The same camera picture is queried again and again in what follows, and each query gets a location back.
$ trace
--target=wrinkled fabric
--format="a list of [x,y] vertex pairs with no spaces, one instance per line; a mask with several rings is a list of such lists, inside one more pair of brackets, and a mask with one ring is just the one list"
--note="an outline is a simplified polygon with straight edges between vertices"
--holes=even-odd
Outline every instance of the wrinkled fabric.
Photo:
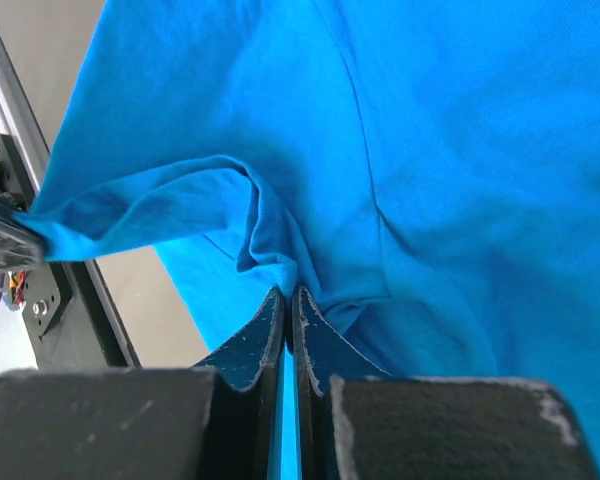
[[212,349],[304,284],[392,374],[545,379],[600,463],[600,2],[109,0],[19,219],[156,245]]

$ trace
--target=bolt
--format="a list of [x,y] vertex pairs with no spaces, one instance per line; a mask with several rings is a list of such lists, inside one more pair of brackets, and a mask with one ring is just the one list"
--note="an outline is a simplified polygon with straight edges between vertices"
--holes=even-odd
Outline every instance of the bolt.
[[45,302],[44,300],[40,300],[39,302],[36,302],[33,304],[33,314],[38,316],[38,315],[46,315],[47,314],[47,302]]

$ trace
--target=blue fabric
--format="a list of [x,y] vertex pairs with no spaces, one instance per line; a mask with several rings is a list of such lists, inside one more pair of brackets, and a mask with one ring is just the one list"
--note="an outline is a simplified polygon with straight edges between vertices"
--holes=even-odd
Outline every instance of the blue fabric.
[[600,462],[600,1],[109,0],[20,220],[155,244],[211,348],[302,283],[394,374],[546,379]]

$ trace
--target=blue towel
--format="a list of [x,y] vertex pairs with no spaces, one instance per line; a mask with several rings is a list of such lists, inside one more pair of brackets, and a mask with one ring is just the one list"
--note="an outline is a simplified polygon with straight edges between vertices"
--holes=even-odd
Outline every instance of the blue towel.
[[548,380],[600,463],[600,1],[109,0],[19,218],[156,245],[210,348],[302,283],[393,374]]

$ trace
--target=screw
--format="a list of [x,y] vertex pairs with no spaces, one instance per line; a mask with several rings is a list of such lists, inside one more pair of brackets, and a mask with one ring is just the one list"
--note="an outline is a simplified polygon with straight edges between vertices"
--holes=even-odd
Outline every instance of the screw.
[[38,316],[38,315],[46,315],[47,314],[47,302],[45,302],[44,300],[40,300],[39,302],[36,302],[33,304],[33,314]]

